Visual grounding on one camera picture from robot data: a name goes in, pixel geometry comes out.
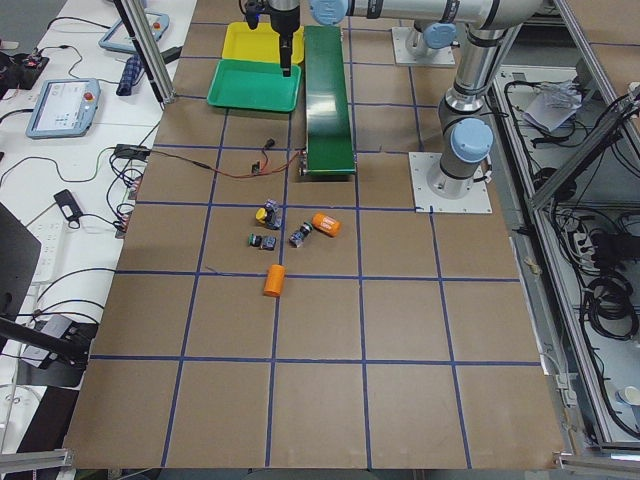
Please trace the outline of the black gripper near trays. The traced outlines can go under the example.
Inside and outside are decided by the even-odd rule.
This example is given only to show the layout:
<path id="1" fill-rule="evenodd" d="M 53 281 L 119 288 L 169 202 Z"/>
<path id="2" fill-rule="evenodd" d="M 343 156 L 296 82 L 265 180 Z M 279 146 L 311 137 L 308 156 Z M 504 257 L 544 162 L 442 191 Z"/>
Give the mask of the black gripper near trays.
<path id="1" fill-rule="evenodd" d="M 270 17 L 271 28 L 279 36 L 280 68 L 284 77 L 291 76 L 292 35 L 300 27 L 300 2 L 286 0 L 240 1 L 239 7 L 250 30 L 258 27 L 260 16 Z"/>

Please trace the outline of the silver robot arm near conveyor start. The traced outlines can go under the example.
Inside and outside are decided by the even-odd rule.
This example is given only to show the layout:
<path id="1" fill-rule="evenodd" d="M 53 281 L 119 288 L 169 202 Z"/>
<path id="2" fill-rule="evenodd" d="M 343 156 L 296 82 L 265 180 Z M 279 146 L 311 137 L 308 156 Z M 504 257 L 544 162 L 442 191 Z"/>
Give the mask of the silver robot arm near conveyor start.
<path id="1" fill-rule="evenodd" d="M 346 17 L 412 19 L 416 35 L 431 49 L 439 47 L 436 43 L 439 35 L 434 28 L 455 28 L 462 24 L 466 40 L 461 63 L 442 104 L 458 117 L 475 114 L 483 107 L 483 96 L 521 25 L 540 5 L 539 1 L 502 0 L 311 1 L 309 9 L 314 20 L 328 33 L 321 34 L 316 27 L 305 30 L 305 44 L 312 48 L 309 54 L 312 64 L 306 67 L 307 92 L 312 92 L 311 82 L 322 77 L 321 70 L 338 71 L 337 61 L 341 57 L 321 53 L 320 41 L 327 39 L 329 51 L 335 53 L 339 43 L 337 25 Z M 307 125 L 306 156 L 300 164 L 302 175 L 340 177 L 356 172 L 351 127 L 346 115 L 346 98 L 342 97 L 336 121 L 324 130 L 318 125 Z"/>

